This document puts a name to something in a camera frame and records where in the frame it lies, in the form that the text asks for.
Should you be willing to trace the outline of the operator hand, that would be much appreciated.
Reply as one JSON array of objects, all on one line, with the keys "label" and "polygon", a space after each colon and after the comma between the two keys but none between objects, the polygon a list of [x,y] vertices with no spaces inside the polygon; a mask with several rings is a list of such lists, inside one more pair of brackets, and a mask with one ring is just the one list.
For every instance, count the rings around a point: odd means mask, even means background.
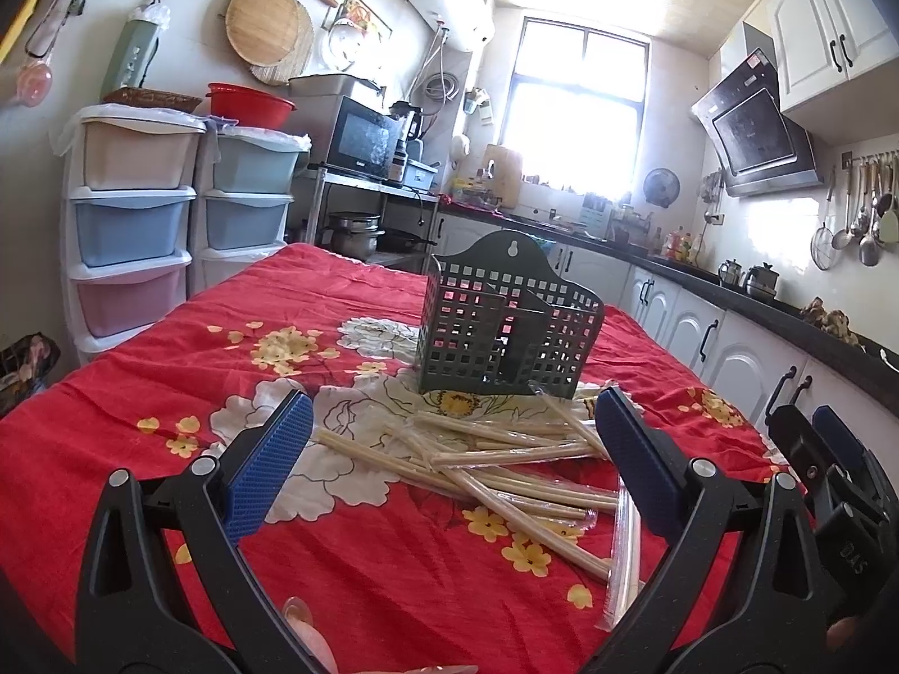
[{"label": "operator hand", "polygon": [[[314,627],[314,619],[310,608],[297,596],[285,601],[282,607],[282,618],[293,630],[294,636],[302,640],[315,659],[325,666],[329,674],[338,674],[337,659],[330,650],[325,636]],[[404,674],[475,674],[479,668],[475,665],[441,665],[425,666],[419,670],[404,671]]]}]

